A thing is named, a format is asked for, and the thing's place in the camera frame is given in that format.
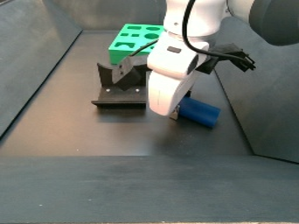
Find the blue cylinder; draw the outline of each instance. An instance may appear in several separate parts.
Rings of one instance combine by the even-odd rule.
[[[212,107],[209,104],[194,101],[189,97],[182,97],[178,103],[178,116],[182,116],[196,123],[200,123],[209,128],[216,124],[220,115],[220,109]]]

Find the gray floor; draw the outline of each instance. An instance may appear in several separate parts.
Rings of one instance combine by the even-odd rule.
[[[214,74],[192,97],[221,109],[214,129],[149,109],[98,110],[95,64],[107,64],[114,32],[83,32],[2,139],[1,156],[249,155]]]
[[[214,74],[214,129],[90,104],[114,36],[79,35],[1,139],[0,222],[299,221],[299,166],[252,156]]]

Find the black cable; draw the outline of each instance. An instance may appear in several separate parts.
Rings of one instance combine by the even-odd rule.
[[[127,56],[135,56],[148,46],[150,46],[152,44],[154,44],[157,42],[157,39],[153,40],[152,42],[149,42],[148,44],[142,45],[137,50],[134,50],[133,52],[130,52],[127,54]]]
[[[194,46],[192,46],[192,44],[190,44],[190,42],[188,40],[186,26],[188,26],[188,21],[189,21],[189,16],[190,16],[192,6],[193,6],[194,1],[196,0],[189,0],[189,2],[186,4],[185,11],[184,11],[184,15],[182,15],[182,21],[181,21],[181,38],[182,38],[184,44],[196,53],[202,53],[202,54],[206,54],[209,56],[220,57],[220,58],[226,59],[226,60],[241,60],[241,61],[244,61],[248,64],[249,62],[245,59],[242,59],[242,58],[240,58],[237,56],[233,56],[233,55],[229,55],[229,54],[225,54],[225,53],[204,51],[204,50],[196,48]]]

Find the green shape sorter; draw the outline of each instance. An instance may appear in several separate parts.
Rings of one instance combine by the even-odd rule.
[[[157,39],[162,31],[161,25],[125,24],[107,48],[110,64],[117,64],[129,53]],[[154,45],[148,46],[137,55],[148,54],[153,48]]]

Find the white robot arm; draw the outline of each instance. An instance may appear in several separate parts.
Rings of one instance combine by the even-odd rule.
[[[269,44],[281,46],[299,42],[297,11],[297,0],[166,0],[165,31],[146,59],[153,70],[150,110],[161,116],[173,112],[196,81],[193,70],[209,55],[224,17],[241,19]]]

